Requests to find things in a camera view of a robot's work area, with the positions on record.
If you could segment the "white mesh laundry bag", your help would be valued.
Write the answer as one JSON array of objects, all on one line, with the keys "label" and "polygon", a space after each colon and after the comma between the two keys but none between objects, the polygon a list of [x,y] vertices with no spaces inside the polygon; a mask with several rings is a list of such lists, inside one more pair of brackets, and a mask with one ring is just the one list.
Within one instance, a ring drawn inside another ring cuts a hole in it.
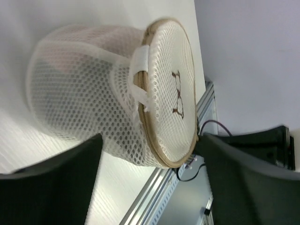
[{"label": "white mesh laundry bag", "polygon": [[30,59],[26,97],[50,135],[101,134],[105,152],[137,166],[178,164],[198,139],[192,49],[173,18],[53,31]]}]

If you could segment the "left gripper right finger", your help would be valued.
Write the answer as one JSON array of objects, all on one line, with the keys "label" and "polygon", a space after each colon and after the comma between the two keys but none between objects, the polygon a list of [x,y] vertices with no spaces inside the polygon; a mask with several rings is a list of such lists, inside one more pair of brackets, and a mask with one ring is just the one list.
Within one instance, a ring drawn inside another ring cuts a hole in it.
[{"label": "left gripper right finger", "polygon": [[297,225],[300,174],[286,126],[258,133],[204,134],[196,145],[212,191],[216,225]]}]

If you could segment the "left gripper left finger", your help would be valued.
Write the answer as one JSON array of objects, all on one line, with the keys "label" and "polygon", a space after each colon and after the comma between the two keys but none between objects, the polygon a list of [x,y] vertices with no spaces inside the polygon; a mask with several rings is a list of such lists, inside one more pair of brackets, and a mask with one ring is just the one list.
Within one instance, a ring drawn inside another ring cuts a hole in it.
[{"label": "left gripper left finger", "polygon": [[83,225],[103,147],[101,134],[0,176],[2,225]]}]

